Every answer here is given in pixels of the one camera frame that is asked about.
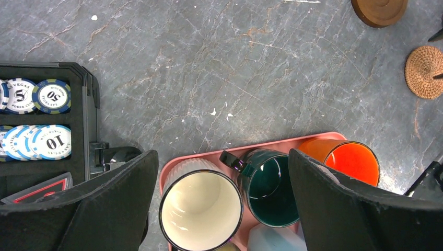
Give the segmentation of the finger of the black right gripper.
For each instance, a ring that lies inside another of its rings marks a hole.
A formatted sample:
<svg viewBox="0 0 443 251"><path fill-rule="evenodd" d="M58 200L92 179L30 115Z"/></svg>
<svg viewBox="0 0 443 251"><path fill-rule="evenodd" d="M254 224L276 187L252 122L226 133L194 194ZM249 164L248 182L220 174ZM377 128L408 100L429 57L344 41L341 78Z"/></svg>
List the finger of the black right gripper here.
<svg viewBox="0 0 443 251"><path fill-rule="evenodd" d="M434 76L433 79L443 79L443 73Z"/></svg>
<svg viewBox="0 0 443 251"><path fill-rule="evenodd" d="M441 28L438 32L436 32L434 35L432 35L428 42L436 42L443 39L443 28Z"/></svg>

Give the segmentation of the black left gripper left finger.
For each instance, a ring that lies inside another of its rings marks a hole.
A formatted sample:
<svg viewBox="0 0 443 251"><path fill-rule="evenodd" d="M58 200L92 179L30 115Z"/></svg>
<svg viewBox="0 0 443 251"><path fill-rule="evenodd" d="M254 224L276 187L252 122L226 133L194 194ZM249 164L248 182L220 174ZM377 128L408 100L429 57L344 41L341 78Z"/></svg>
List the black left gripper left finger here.
<svg viewBox="0 0 443 251"><path fill-rule="evenodd" d="M158 168L151 150L39 201L2 205L1 250L138 250Z"/></svg>

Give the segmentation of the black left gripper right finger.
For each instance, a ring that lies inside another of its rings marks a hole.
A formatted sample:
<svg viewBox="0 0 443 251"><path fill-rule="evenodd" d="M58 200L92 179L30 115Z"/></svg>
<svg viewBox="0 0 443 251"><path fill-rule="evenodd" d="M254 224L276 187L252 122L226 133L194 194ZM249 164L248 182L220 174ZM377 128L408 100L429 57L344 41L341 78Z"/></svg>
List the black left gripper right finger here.
<svg viewBox="0 0 443 251"><path fill-rule="evenodd" d="M442 250L442 203L368 185L299 150L289 173L308 250Z"/></svg>

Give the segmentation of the woven rattan coaster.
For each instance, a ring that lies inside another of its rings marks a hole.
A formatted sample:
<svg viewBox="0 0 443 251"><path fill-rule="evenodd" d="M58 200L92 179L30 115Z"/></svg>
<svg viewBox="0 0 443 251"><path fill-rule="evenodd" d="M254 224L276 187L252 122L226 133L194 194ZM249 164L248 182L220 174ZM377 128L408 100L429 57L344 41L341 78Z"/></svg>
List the woven rattan coaster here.
<svg viewBox="0 0 443 251"><path fill-rule="evenodd" d="M430 45L416 48L405 63L405 80L410 91L423 99L442 95L442 52Z"/></svg>

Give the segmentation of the orange mug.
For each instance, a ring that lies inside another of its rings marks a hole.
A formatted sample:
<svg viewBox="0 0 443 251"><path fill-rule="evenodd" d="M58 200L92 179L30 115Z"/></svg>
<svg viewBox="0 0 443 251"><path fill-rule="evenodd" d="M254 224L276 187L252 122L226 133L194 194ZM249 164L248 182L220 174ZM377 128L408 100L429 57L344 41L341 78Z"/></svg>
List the orange mug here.
<svg viewBox="0 0 443 251"><path fill-rule="evenodd" d="M374 187L379 184L378 159L368 146L360 142L312 139L302 143L298 149L331 169Z"/></svg>

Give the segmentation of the brown wooden coaster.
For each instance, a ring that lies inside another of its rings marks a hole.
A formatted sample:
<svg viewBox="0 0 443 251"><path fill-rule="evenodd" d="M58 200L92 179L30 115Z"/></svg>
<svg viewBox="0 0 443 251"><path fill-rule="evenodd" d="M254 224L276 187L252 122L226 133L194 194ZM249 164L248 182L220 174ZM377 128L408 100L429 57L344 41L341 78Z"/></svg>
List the brown wooden coaster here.
<svg viewBox="0 0 443 251"><path fill-rule="evenodd" d="M366 25L384 28L404 15L408 0L351 0L357 17Z"/></svg>

